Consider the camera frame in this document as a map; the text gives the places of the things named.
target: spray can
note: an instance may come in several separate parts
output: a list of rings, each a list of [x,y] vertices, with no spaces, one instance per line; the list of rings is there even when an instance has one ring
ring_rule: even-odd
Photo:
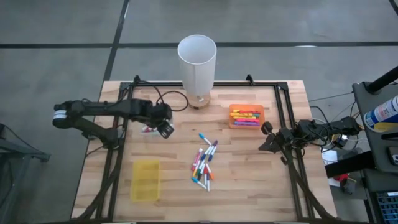
[[[376,132],[384,132],[398,127],[398,95],[367,112],[364,124]]]

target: orange container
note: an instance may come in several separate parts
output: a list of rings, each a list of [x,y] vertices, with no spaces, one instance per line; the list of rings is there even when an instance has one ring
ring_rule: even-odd
[[[242,125],[235,125],[235,119],[229,115],[233,113],[234,110],[243,110],[243,111],[260,111],[259,115],[259,126],[242,126]],[[262,105],[230,105],[229,106],[229,127],[232,129],[251,129],[256,130],[260,129],[261,125],[265,122],[264,118],[264,107]]]

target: yellow plastic tray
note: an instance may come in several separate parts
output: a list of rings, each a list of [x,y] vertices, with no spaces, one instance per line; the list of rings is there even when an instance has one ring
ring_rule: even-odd
[[[132,202],[151,202],[160,196],[159,160],[138,160],[132,165],[130,199]]]

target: concrete floor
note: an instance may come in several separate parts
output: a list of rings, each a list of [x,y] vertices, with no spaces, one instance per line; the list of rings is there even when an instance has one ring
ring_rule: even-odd
[[[112,43],[123,0],[0,0],[0,44]],[[398,41],[388,0],[130,0],[122,43],[178,42],[205,34],[217,42]],[[0,49],[0,123],[51,153],[32,161],[15,222],[70,217],[88,141],[52,126],[53,105],[97,100],[110,49]],[[397,65],[398,47],[219,48],[217,80],[305,81],[309,99],[347,93]],[[176,49],[119,49],[111,80],[180,80]],[[317,101],[328,119],[353,95]],[[322,118],[313,111],[315,118]],[[349,109],[338,118],[349,115]],[[360,147],[368,149],[366,143]],[[365,220],[364,207],[333,191],[338,214]]]

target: wooden table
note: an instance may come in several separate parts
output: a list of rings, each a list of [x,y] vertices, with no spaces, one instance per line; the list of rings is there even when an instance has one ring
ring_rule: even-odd
[[[119,84],[105,82],[100,101],[116,101]],[[295,119],[311,119],[303,81],[288,81],[288,84]],[[179,87],[161,87],[159,90],[185,92]],[[151,87],[140,87],[134,90],[133,97],[155,101],[159,96]],[[164,100],[172,108],[185,105],[185,100],[178,95],[166,95]],[[175,131],[168,139],[142,134],[143,124],[129,123],[114,220],[296,220],[289,172],[280,161],[280,153],[257,150],[266,138],[260,130],[229,129],[228,107],[233,103],[263,105],[266,121],[271,122],[274,131],[280,128],[274,89],[255,86],[214,87],[209,107],[173,113]],[[284,111],[286,124],[289,124],[285,107]],[[112,121],[113,117],[95,118],[95,122],[104,127],[111,127]],[[218,140],[217,152],[210,164],[215,175],[211,192],[206,192],[190,179],[190,167],[198,148],[207,148],[199,138],[199,132],[210,141]],[[99,141],[90,142],[88,152],[100,145]],[[105,158],[105,149],[86,158],[72,217],[79,216],[99,191]],[[160,200],[156,202],[130,201],[132,163],[139,159],[160,160],[161,190]],[[319,148],[307,147],[304,162],[312,192],[329,213],[336,215]],[[305,211],[301,190],[300,198]]]

